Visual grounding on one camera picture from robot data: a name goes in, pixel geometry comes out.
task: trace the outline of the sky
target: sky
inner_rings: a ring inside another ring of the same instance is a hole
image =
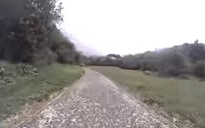
[[[62,31],[85,51],[126,55],[205,43],[205,0],[62,2]]]

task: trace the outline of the vegetation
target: vegetation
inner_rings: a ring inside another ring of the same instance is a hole
[[[118,66],[123,69],[156,71],[160,76],[174,76],[187,79],[193,75],[205,79],[205,44],[192,44],[149,51],[142,54],[126,55],[112,59],[106,57],[88,58],[89,65]]]
[[[80,53],[56,26],[61,10],[58,0],[0,0],[0,60],[78,63]]]
[[[12,82],[0,81],[0,121],[21,111],[27,103],[47,100],[53,92],[62,90],[83,74],[80,67],[61,64],[37,71],[23,64],[4,64],[1,67],[4,68],[1,78],[10,78]]]
[[[205,128],[205,81],[159,78],[116,67],[91,67],[125,86],[151,105],[158,104],[172,116],[179,114],[198,128]]]

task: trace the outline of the green grass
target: green grass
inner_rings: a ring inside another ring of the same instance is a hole
[[[170,115],[177,113],[205,128],[205,81],[146,76],[116,67],[91,68],[149,99],[146,102],[162,105]]]
[[[9,65],[7,69],[16,72],[15,65]],[[53,64],[40,68],[37,76],[17,76],[15,84],[0,88],[0,120],[17,113],[26,103],[47,100],[50,94],[72,84],[82,74],[83,70],[78,66]]]

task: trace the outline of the gravel road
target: gravel road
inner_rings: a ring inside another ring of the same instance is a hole
[[[86,70],[70,89],[19,128],[176,128],[103,75]]]

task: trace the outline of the treeline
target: treeline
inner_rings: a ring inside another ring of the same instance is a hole
[[[0,0],[0,60],[79,63],[80,53],[56,26],[61,10],[58,0]]]
[[[205,78],[205,44],[194,43],[118,57],[91,57],[89,65],[118,66],[123,69],[155,71],[160,76]]]

